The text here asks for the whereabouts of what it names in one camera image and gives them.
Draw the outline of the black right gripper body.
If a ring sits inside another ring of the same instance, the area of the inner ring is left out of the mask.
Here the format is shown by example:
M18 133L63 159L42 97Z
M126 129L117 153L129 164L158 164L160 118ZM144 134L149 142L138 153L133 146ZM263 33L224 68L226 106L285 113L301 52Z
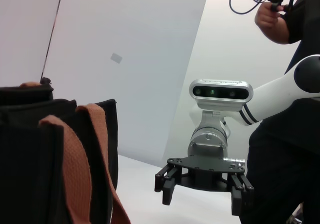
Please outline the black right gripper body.
M246 189L245 160L190 155L185 158L169 158L170 172L167 179L174 179L180 186L216 192Z

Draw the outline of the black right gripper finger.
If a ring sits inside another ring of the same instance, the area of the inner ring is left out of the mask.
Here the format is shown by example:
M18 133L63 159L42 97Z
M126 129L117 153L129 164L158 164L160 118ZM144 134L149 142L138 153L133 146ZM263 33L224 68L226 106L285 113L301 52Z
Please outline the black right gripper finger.
M243 173L229 173L227 189L231 193L231 213L240 216L243 211L253 207L254 187Z
M162 192L162 204L170 205L176 185L182 181L182 167L167 164L155 174L155 192Z

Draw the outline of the operator hand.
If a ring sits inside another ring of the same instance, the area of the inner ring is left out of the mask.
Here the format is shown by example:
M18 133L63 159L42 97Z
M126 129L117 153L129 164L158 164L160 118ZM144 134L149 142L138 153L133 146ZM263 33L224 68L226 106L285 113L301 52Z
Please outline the operator hand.
M283 6L276 6L276 10L272 10L272 3L262 3L255 15L255 24L260 28L273 28L280 17Z

